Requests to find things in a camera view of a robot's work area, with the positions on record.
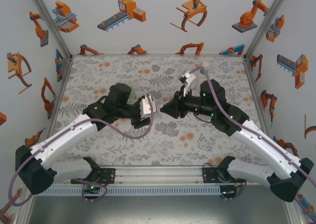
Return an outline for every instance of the conveyor illustration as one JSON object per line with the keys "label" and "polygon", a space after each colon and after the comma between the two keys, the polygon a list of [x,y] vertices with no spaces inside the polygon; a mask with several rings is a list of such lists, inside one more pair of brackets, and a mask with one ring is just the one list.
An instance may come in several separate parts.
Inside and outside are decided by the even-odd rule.
{"label": "conveyor illustration", "polygon": [[238,45],[236,47],[230,47],[219,54],[233,54],[234,52],[237,53],[237,55],[241,55],[243,52],[243,49],[245,48],[245,45]]}
{"label": "conveyor illustration", "polygon": [[136,19],[141,22],[146,20],[146,12],[136,7],[136,2],[133,0],[118,0],[119,12],[109,19],[98,24],[98,28],[101,30],[113,29],[115,25],[119,25],[120,22],[124,23],[124,20]]}
{"label": "conveyor illustration", "polygon": [[299,89],[305,83],[305,72],[308,70],[308,60],[304,54],[302,54],[296,62],[293,62],[286,57],[278,54],[276,61],[278,65],[287,69],[288,72],[292,72],[292,76],[295,77],[295,88]]}
{"label": "conveyor illustration", "polygon": [[69,33],[79,27],[77,24],[77,15],[71,12],[69,6],[61,1],[57,1],[56,8],[52,12],[56,15],[54,22],[62,32]]}
{"label": "conveyor illustration", "polygon": [[[185,8],[186,10],[183,10],[183,9],[177,7],[177,10],[181,11],[184,14],[183,20],[181,23],[181,27],[177,26],[174,23],[170,23],[171,25],[177,27],[180,30],[183,30],[184,32],[187,32],[187,30],[186,30],[187,21],[195,24],[198,27],[200,27],[203,24],[203,22],[205,21],[206,16],[207,16],[207,9],[206,9],[207,5],[205,5],[203,2],[201,2],[201,0],[187,1],[186,3],[182,4],[182,7]],[[191,20],[192,17],[194,17],[195,15],[200,14],[200,13],[203,15],[202,15],[202,18],[199,22],[196,23],[196,22]]]}

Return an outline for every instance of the small white object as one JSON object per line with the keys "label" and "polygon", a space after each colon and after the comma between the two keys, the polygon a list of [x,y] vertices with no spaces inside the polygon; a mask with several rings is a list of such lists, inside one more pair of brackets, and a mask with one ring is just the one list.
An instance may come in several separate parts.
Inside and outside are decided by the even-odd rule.
{"label": "small white object", "polygon": [[[156,108],[156,102],[153,101],[152,96],[149,94],[149,99],[152,102],[153,105],[153,113],[155,113],[157,111]],[[145,115],[149,115],[151,114],[151,110],[150,110],[150,105],[149,105],[149,101],[147,99],[147,97],[145,97],[144,99],[142,99],[141,103],[140,103],[140,110],[141,110],[141,115],[142,117],[144,117]]]}
{"label": "small white object", "polygon": [[188,93],[188,90],[191,87],[192,82],[195,80],[195,75],[194,74],[190,74],[189,71],[185,72],[184,74],[182,74],[179,78],[179,80],[183,83],[183,85],[185,85],[186,87],[183,90],[183,97],[186,96],[186,94]]}
{"label": "small white object", "polygon": [[203,62],[203,63],[202,63],[202,67],[204,67],[204,68],[209,67],[209,63],[208,63],[208,62]]}

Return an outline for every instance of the white wall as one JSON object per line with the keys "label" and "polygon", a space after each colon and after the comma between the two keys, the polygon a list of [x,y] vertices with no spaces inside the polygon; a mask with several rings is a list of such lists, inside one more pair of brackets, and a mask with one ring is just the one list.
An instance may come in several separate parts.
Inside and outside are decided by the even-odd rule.
{"label": "white wall", "polygon": [[[57,0],[43,1],[51,11]],[[201,42],[204,42],[202,53],[219,53],[231,46],[249,46],[259,28],[245,33],[232,28],[243,13],[251,10],[253,0],[201,0],[207,5],[207,18],[200,27],[187,22],[187,33],[170,25],[170,22],[181,25],[183,13],[176,7],[189,0],[134,0],[137,7],[146,11],[147,20],[126,21],[108,32],[98,29],[97,25],[119,12],[118,0],[60,1],[77,15],[80,25],[70,33],[61,32],[73,54],[79,53],[82,44],[103,53],[127,53],[137,44],[148,53],[176,53],[182,45]],[[270,7],[274,0],[262,1]],[[259,10],[254,22],[260,26],[263,19],[263,12]]]}
{"label": "white wall", "polygon": [[[48,45],[40,47],[40,40],[35,33],[35,24],[30,20],[29,11],[38,13],[31,0],[0,0],[2,9],[0,16],[1,44],[0,44],[0,112],[7,116],[7,121],[0,126],[0,208],[8,202],[7,190],[9,181],[15,171],[15,150],[24,144],[25,138],[31,138],[44,127],[49,127],[50,120],[44,109],[44,102],[40,90],[44,77],[50,81],[57,96],[62,81],[57,83],[55,71],[56,41],[49,32]],[[42,28],[47,29],[43,20],[39,20]],[[19,52],[28,60],[32,72],[25,76],[32,86],[21,94],[24,88],[17,77],[8,79],[8,52]],[[23,72],[27,71],[22,63]],[[47,90],[46,98],[52,100],[52,94]],[[47,130],[42,133],[46,138]]]}
{"label": "white wall", "polygon": [[[304,114],[307,127],[316,125],[316,19],[314,0],[285,0],[277,14],[284,14],[285,22],[281,34],[272,43],[265,38],[256,50],[255,56],[263,55],[262,77],[257,82],[258,91],[266,89],[277,97],[272,133],[278,139],[293,143],[301,158],[308,157],[315,166],[311,175],[316,179],[316,132],[310,132],[304,139]],[[305,84],[298,90],[295,78],[277,65],[277,55],[296,61],[305,54],[309,61],[305,73]],[[258,74],[258,66],[253,71]],[[316,190],[306,181],[301,189],[307,200],[316,206]]]}

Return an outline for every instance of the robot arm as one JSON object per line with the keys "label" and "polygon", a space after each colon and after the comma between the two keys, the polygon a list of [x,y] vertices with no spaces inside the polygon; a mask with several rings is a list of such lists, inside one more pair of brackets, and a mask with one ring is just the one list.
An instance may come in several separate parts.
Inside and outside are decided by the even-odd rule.
{"label": "robot arm", "polygon": [[192,43],[190,43],[190,44],[187,44],[187,45],[183,45],[182,48],[180,49],[180,51],[177,52],[176,54],[184,54],[184,51],[187,48],[190,48],[190,47],[196,47],[197,49],[196,49],[195,54],[200,54],[202,49],[203,49],[203,47],[204,47],[204,43],[203,42],[201,42],[200,44],[192,44]]}
{"label": "robot arm", "polygon": [[269,8],[262,3],[262,0],[254,0],[252,2],[252,4],[253,4],[253,7],[252,7],[250,13],[253,15],[253,18],[255,17],[258,9],[263,11],[264,16],[266,15],[267,11],[269,10]]}
{"label": "robot arm", "polygon": [[[312,161],[308,158],[299,159],[279,147],[250,120],[247,114],[238,107],[227,103],[225,89],[217,81],[211,80],[211,84],[219,104],[230,118],[242,126],[237,126],[221,112],[207,81],[200,85],[200,96],[192,96],[192,91],[187,90],[188,84],[192,82],[191,75],[194,77],[193,74],[190,74],[190,72],[186,72],[180,77],[180,81],[184,85],[180,91],[174,94],[173,100],[162,107],[160,111],[175,119],[184,118],[189,112],[211,117],[211,123],[216,129],[246,144],[268,164],[268,166],[258,166],[239,161],[234,157],[226,157],[219,164],[219,176],[225,179],[231,175],[236,179],[247,179],[260,183],[269,187],[280,199],[292,202],[306,180],[306,177],[295,168],[295,165],[309,174],[314,165]],[[258,135],[254,135],[250,131],[255,131]]]}
{"label": "robot arm", "polygon": [[102,130],[106,125],[99,121],[112,124],[119,118],[127,118],[135,129],[149,125],[151,119],[146,115],[156,111],[151,96],[143,96],[134,104],[127,104],[130,93],[131,88],[125,84],[111,86],[107,96],[87,106],[83,113],[64,129],[30,148],[23,145],[16,150],[16,170],[20,169],[26,159],[33,156],[19,173],[31,194],[45,191],[54,182],[67,179],[94,182],[99,178],[100,167],[90,157],[71,162],[56,163],[56,160],[82,138]]}

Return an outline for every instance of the floral tablecloth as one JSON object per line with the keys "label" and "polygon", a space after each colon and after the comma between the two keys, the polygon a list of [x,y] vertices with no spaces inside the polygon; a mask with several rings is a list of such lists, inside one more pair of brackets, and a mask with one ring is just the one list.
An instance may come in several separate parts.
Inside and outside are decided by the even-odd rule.
{"label": "floral tablecloth", "polygon": [[[157,106],[173,98],[181,86],[177,77],[203,62],[209,75],[226,90],[227,101],[240,107],[259,126],[243,59],[241,57],[188,56],[77,56],[71,68],[54,132],[68,125],[89,104],[108,94],[111,85],[125,83],[137,97],[150,92]],[[188,114],[184,119],[156,113],[151,132],[141,140],[126,139],[105,127],[68,150],[60,161],[91,156],[99,165],[202,165],[218,164],[227,155],[263,164],[248,147],[217,131],[211,124]],[[129,120],[114,126],[127,134],[141,135]]]}

